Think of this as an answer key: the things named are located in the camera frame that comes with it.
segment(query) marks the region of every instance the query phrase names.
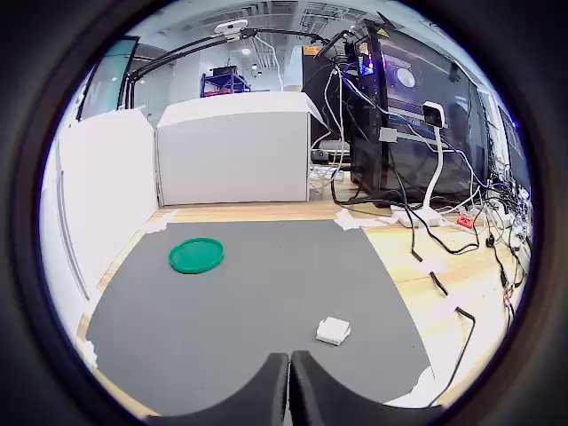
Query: webcam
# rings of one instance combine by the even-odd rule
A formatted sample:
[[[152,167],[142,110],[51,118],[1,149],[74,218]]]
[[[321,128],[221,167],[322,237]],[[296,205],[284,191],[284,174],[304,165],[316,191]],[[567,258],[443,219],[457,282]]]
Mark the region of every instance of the webcam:
[[[424,114],[424,121],[431,126],[441,129],[446,124],[444,108],[436,102],[424,102],[422,104],[422,113]]]

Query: wooden tabletop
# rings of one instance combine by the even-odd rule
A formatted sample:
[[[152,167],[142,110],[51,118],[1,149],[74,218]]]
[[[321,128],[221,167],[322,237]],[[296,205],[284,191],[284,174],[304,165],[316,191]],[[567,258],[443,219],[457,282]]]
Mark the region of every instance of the wooden tabletop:
[[[348,199],[357,190],[357,187],[349,180],[348,173],[345,174],[344,181],[338,182],[335,186],[337,198],[340,200]],[[334,219],[335,214],[341,210],[333,203],[328,187],[322,195],[312,191],[312,198],[309,202],[168,207],[158,210],[149,222],[160,220],[164,214],[177,209],[179,209],[177,214],[170,222],[321,220]],[[391,215],[389,209],[378,209],[373,204],[358,205],[356,210],[358,211],[351,212],[354,217],[372,218],[370,214]],[[501,343],[507,326],[499,266],[493,249],[485,246],[488,232],[485,229],[479,234],[478,249],[453,256],[430,238],[425,229],[417,229],[415,250],[424,259],[424,262],[420,264],[410,254],[412,236],[410,229],[395,224],[364,228],[364,231],[405,301],[430,358],[434,375],[449,377],[471,328],[471,321],[453,312],[452,309],[448,309],[448,306],[457,301],[462,309],[477,319],[475,331],[463,355],[452,386],[438,399],[440,404],[448,406],[469,387],[483,370]],[[460,248],[476,240],[475,235],[449,226],[432,228],[432,232],[451,248]],[[118,267],[143,235],[142,230],[134,235],[122,253],[114,260],[98,285],[101,292],[105,290]],[[508,276],[512,277],[515,273],[515,259],[504,244],[498,244],[496,248]],[[333,252],[330,253],[329,261],[334,262]],[[452,302],[447,300],[434,284],[429,275],[429,270],[432,269],[448,290],[453,299]],[[524,283],[515,290],[513,296],[515,305],[518,304],[523,288]],[[83,315],[77,332],[78,340],[84,341],[90,320],[89,315]],[[98,370],[94,369],[93,373],[109,392],[135,415],[142,417],[146,414],[155,414],[154,411],[142,406],[119,390]]]

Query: small white cube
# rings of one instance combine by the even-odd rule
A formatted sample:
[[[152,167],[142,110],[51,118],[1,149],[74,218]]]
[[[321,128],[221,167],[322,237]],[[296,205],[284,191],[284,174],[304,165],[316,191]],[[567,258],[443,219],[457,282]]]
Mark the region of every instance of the small white cube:
[[[339,346],[351,332],[349,322],[327,317],[319,322],[316,339]]]

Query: dark gray mat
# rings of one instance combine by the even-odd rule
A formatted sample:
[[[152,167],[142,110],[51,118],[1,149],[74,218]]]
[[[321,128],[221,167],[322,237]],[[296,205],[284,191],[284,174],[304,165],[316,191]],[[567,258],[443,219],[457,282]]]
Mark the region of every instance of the dark gray mat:
[[[225,260],[199,275],[175,272],[170,250],[195,237],[222,241]],[[351,323],[341,346],[315,339],[327,316]],[[229,397],[270,352],[310,351],[378,402],[407,394],[430,365],[366,235],[331,220],[169,224],[147,234],[108,285],[87,338],[100,371],[164,415]]]

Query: green lid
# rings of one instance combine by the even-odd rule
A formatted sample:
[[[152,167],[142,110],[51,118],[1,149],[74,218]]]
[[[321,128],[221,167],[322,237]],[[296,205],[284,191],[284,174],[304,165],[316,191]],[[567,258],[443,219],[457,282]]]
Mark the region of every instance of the green lid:
[[[170,264],[178,272],[202,273],[217,267],[225,257],[223,244],[211,238],[180,242],[170,251]]]

